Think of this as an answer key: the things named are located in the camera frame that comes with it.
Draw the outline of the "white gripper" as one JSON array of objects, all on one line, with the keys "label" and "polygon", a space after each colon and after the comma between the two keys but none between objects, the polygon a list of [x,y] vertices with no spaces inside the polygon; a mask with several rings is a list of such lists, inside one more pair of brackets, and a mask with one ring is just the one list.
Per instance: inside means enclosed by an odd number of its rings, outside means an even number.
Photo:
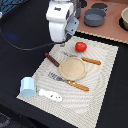
[{"label": "white gripper", "polygon": [[75,17],[77,0],[50,0],[46,13],[53,42],[65,42],[75,34],[79,21]]}]

